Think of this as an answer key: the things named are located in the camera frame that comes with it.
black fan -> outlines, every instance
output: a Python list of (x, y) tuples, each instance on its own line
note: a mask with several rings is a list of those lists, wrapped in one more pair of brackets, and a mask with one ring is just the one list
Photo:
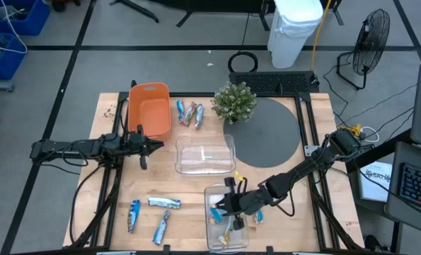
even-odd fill
[[(336, 73), (356, 90), (366, 87), (367, 74), (372, 72), (379, 63), (380, 57), (385, 50), (389, 34), (389, 15), (382, 9), (373, 11), (363, 22), (358, 35), (357, 44), (353, 51), (342, 53), (338, 57), (338, 69)], [(359, 87), (345, 78), (340, 73), (340, 58), (353, 53), (353, 71), (364, 76), (363, 87)]]

concrete floor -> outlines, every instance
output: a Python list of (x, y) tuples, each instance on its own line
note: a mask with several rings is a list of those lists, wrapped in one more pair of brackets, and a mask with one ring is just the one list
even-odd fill
[[(176, 28), (175, 24), (185, 15), (184, 11), (149, 1), (134, 1), (154, 12), (160, 23), (156, 24), (122, 4), (109, 6), (108, 1), (97, 0), (82, 45), (241, 44), (245, 14), (195, 13), (182, 28)], [(421, 45), (421, 0), (399, 1)], [(344, 119), (416, 83), (421, 63), (417, 50), (421, 48), (413, 44), (405, 28), (395, 5), (399, 1), (344, 0), (339, 9), (344, 26), (338, 25), (332, 13), (328, 15), (319, 45), (353, 46), (365, 17), (371, 11), (382, 8), (391, 17), (387, 45), (405, 46), (402, 50), (396, 48), (398, 51), (383, 54), (378, 66), (369, 75), (365, 90), (356, 92), (334, 71), (327, 76), (333, 88), (350, 102), (342, 115)], [(169, 85), (171, 91), (215, 91), (228, 80), (227, 59), (236, 50), (212, 50), (209, 53), (207, 49), (92, 50), (87, 47), (79, 51), (76, 61), (74, 58), (71, 60), (73, 46), (91, 0), (81, 2), (80, 7), (68, 4), (64, 13), (52, 12), (41, 35), (23, 37), (32, 50), (13, 78), (16, 90), (13, 93), (0, 91), (0, 251), (30, 172), (30, 145), (42, 137), (61, 84), (66, 84), (67, 89), (64, 90), (51, 139), (72, 141), (88, 137), (98, 94), (127, 91), (132, 79), (138, 83), (162, 81)], [(271, 23), (271, 20), (272, 15), (267, 16), (267, 22)], [(266, 45), (268, 35), (259, 18), (250, 17), (245, 44)], [(313, 37), (307, 40), (307, 45), (313, 44)], [(251, 52), (258, 56), (258, 71), (277, 70), (271, 65), (269, 52)], [(330, 92), (323, 75), (335, 64), (340, 53), (335, 47), (316, 54), (316, 74), (321, 81), (321, 92), (330, 93), (337, 113), (343, 103)], [(311, 51), (303, 51), (294, 66), (287, 70), (307, 70), (310, 59)], [(69, 80), (64, 79), (64, 72), (70, 64), (73, 72)], [(248, 70), (250, 65), (250, 60), (243, 57), (234, 61), (236, 70)], [(354, 81), (362, 81), (349, 67), (342, 71)], [(350, 124), (378, 128), (388, 116), (398, 115), (412, 107), (413, 101), (414, 88), (353, 119)], [(404, 115), (382, 129), (376, 145), (387, 139), (406, 118), (407, 115)], [(408, 121), (399, 132), (410, 125)], [(384, 159), (386, 162), (390, 160), (391, 157)], [(70, 166), (67, 168), (79, 171)], [(61, 247), (77, 181), (77, 177), (70, 174), (51, 168), (40, 169), (12, 253)], [(358, 213), (363, 234), (374, 234), (382, 244), (391, 244), (391, 221), (363, 209), (359, 209)], [(405, 227), (401, 251), (404, 254), (421, 254), (421, 232)]]

fan grille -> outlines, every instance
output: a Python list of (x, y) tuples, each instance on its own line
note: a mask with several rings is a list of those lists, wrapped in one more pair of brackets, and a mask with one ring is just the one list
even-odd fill
[(386, 11), (373, 11), (363, 22), (353, 51), (353, 70), (368, 74), (379, 63), (388, 40), (390, 18)]

wooden table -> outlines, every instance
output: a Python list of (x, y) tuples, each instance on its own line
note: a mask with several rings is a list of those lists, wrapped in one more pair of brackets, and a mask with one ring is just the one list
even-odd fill
[[(90, 138), (97, 138), (111, 132), (114, 113), (117, 105), (117, 93), (102, 93), (96, 108)], [(139, 167), (139, 157), (125, 158), (120, 193), (117, 201), (112, 250), (161, 250), (162, 246), (152, 243), (152, 237), (161, 219), (164, 208), (147, 205), (149, 196), (176, 198), (182, 201), (182, 208), (171, 210), (163, 244), (170, 244), (172, 251), (206, 251), (206, 229), (204, 216), (204, 189), (214, 183), (222, 183), (223, 177), (189, 177), (175, 171), (175, 140), (179, 135), (213, 136), (223, 134), (223, 122), (211, 110), (211, 98), (186, 98), (186, 102), (199, 102), (204, 105), (204, 124), (200, 130), (178, 124), (178, 112), (175, 107), (176, 98), (171, 98), (171, 114), (173, 132), (165, 146), (155, 151), (147, 159), (148, 169)], [(293, 98), (274, 98), (296, 116)], [(326, 93), (311, 94), (313, 112), (315, 115), (318, 137), (322, 142), (324, 135), (336, 129), (330, 99)], [(302, 103), (308, 143), (311, 142), (311, 131), (308, 126), (306, 106)], [(257, 183), (273, 174), (287, 172), (304, 160), (301, 143), (294, 155), (280, 166), (269, 169), (255, 169), (252, 166), (237, 161), (236, 170), (248, 178), (248, 190), (257, 188)], [(80, 182), (96, 167), (95, 162), (81, 170)], [(345, 165), (338, 162), (335, 168), (345, 171)], [(81, 188), (76, 200), (74, 218), (74, 236), (77, 237), (91, 221), (96, 210), (100, 192), (103, 170), (97, 172)], [(337, 171), (327, 174), (331, 201), (336, 218), (360, 246), (363, 245), (362, 233), (359, 227), (357, 211), (355, 210), (352, 191), (348, 177)], [(296, 213), (287, 217), (277, 208), (263, 208), (265, 222), (255, 225), (253, 217), (248, 217), (250, 245), (247, 251), (265, 251), (266, 246), (273, 246), (275, 251), (318, 251), (318, 241), (311, 207), (311, 197), (307, 178), (300, 180), (293, 189)], [(133, 234), (127, 232), (127, 213), (130, 203), (139, 199), (142, 203), (140, 216)], [(290, 211), (290, 199), (287, 198), (281, 206)], [(101, 223), (98, 244), (103, 243), (107, 219)], [(331, 246), (328, 223), (323, 220), (323, 229), (327, 247)], [(70, 244), (66, 233), (64, 245)]]

gray circular mat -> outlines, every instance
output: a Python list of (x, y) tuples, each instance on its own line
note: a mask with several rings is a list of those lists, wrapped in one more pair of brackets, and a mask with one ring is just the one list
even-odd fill
[(248, 121), (230, 125), (224, 121), (224, 134), (232, 135), (237, 159), (254, 167), (274, 167), (288, 160), (300, 140), (294, 114), (281, 103), (257, 98), (258, 105)]

